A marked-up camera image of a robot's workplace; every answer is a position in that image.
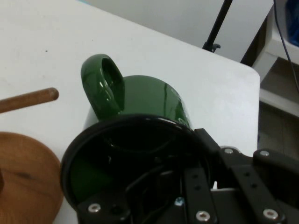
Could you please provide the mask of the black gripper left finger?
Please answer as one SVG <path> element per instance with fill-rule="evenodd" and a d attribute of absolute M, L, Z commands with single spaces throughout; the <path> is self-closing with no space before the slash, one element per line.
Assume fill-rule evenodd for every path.
<path fill-rule="evenodd" d="M 80 224 L 216 224 L 203 168 L 160 166 L 130 183 L 112 185 L 77 206 Z"/>

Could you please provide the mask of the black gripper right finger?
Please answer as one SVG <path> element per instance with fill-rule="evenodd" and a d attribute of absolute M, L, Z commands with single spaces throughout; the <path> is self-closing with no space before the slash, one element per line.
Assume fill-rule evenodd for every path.
<path fill-rule="evenodd" d="M 297 224 L 299 162 L 270 149 L 251 157 L 220 147 L 203 128 L 195 130 L 213 181 L 212 193 L 220 224 Z"/>

